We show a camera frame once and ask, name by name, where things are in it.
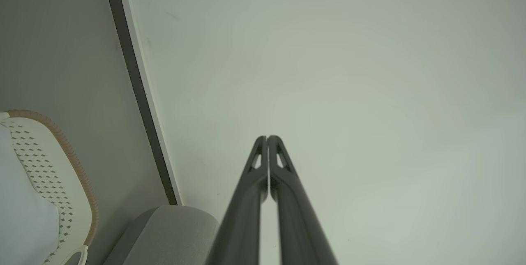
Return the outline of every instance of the white trim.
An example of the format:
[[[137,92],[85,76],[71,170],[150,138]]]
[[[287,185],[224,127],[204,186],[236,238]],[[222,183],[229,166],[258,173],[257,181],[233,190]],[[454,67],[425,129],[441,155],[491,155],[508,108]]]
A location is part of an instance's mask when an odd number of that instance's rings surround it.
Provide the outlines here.
[[[126,15],[126,22],[128,23],[130,38],[132,39],[131,43],[133,45],[133,49],[135,52],[135,58],[137,59],[137,65],[139,67],[139,72],[141,73],[141,78],[143,80],[144,91],[146,93],[146,99],[148,100],[148,105],[150,106],[150,113],[152,114],[152,119],[154,121],[154,126],[157,132],[157,137],[161,145],[161,150],[163,151],[163,156],[165,158],[166,166],[167,168],[171,170],[168,173],[170,175],[173,192],[175,193],[177,204],[183,205],[183,202],[181,200],[181,196],[179,195],[179,190],[177,188],[177,184],[175,181],[173,165],[171,162],[172,160],[171,160],[170,154],[166,147],[166,140],[164,138],[164,130],[162,126],[163,123],[161,122],[159,115],[157,114],[155,95],[152,92],[152,89],[150,89],[151,83],[150,83],[150,77],[148,73],[148,67],[147,67],[146,61],[144,60],[143,47],[141,45],[141,41],[139,40],[139,31],[137,28],[137,24],[135,23],[135,20],[133,18],[132,4],[130,3],[130,0],[122,0],[122,7],[124,8],[124,14]]]

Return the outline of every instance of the gray floor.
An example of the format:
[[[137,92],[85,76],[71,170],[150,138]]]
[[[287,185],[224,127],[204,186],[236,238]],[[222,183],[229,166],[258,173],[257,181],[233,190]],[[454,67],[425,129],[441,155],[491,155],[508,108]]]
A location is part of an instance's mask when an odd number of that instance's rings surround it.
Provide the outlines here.
[[[0,111],[28,109],[66,133],[97,195],[88,264],[125,226],[167,204],[108,0],[0,0]]]

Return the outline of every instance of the gray fabric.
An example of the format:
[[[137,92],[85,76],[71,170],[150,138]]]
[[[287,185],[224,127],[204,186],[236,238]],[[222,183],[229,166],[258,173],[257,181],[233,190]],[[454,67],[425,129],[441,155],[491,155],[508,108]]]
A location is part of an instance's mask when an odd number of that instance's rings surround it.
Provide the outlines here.
[[[122,258],[110,259],[110,256],[104,265],[203,265],[218,225],[210,214],[193,207],[158,207],[124,262],[119,263]],[[136,235],[137,228],[132,229],[134,231],[130,234]],[[128,244],[119,246],[121,241]],[[126,254],[130,241],[121,239],[119,243],[115,249],[120,252],[116,254],[122,256]]]
[[[124,231],[117,244],[115,244],[113,250],[111,250],[104,265],[122,265],[124,263],[144,227],[150,220],[150,217],[158,208],[159,207],[149,209],[133,220],[128,228],[126,228],[126,231]]]

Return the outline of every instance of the floor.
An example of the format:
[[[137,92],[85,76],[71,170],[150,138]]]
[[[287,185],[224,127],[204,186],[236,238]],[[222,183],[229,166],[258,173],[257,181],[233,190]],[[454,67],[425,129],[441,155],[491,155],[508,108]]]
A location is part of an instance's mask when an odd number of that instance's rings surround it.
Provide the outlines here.
[[[139,114],[108,0],[0,0],[0,111],[49,116],[98,199],[88,265],[124,228],[168,201]]]
[[[526,261],[524,0],[129,3],[184,205],[278,134],[341,264]]]

